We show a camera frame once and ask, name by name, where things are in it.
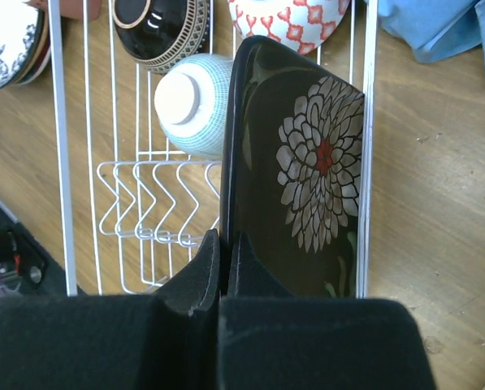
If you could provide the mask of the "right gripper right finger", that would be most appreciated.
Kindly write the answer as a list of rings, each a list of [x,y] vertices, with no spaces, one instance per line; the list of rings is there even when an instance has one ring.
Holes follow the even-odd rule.
[[[418,325],[399,302],[292,296],[249,237],[219,304],[221,389],[433,389]]]

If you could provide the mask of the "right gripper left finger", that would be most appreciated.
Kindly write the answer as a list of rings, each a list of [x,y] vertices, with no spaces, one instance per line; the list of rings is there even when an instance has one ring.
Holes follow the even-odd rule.
[[[220,243],[156,292],[0,298],[0,389],[212,389]]]

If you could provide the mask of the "black square plate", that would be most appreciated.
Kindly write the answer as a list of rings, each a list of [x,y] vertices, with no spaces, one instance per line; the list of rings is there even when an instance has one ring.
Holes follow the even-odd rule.
[[[268,37],[234,58],[220,191],[222,253],[246,235],[291,293],[354,297],[364,94]]]

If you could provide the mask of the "blue white floral plate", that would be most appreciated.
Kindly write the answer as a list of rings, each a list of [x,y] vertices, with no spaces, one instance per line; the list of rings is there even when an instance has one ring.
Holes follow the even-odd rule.
[[[44,20],[45,12],[26,2],[0,0],[0,89],[27,67]]]

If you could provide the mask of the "beige plate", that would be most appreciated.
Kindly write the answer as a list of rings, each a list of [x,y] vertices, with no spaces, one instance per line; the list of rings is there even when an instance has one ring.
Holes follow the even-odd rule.
[[[39,74],[41,63],[44,61],[49,46],[49,20],[44,11],[40,11],[41,32],[33,45],[32,57],[27,67],[14,79],[13,85],[25,85],[32,82]]]

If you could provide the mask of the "red teal plate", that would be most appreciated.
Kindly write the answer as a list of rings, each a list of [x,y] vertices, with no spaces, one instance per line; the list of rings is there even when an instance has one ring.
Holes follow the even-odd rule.
[[[16,85],[27,85],[38,78],[45,70],[50,61],[50,39],[47,39],[43,46],[37,51],[32,67],[20,79]]]

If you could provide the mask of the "pink mug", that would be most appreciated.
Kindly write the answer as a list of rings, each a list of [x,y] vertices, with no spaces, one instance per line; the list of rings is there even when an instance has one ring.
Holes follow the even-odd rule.
[[[47,12],[53,1],[48,0],[22,0],[28,6]],[[102,9],[102,0],[58,0],[59,11],[62,17],[71,20],[83,20],[84,11],[87,11],[89,21],[96,20]]]

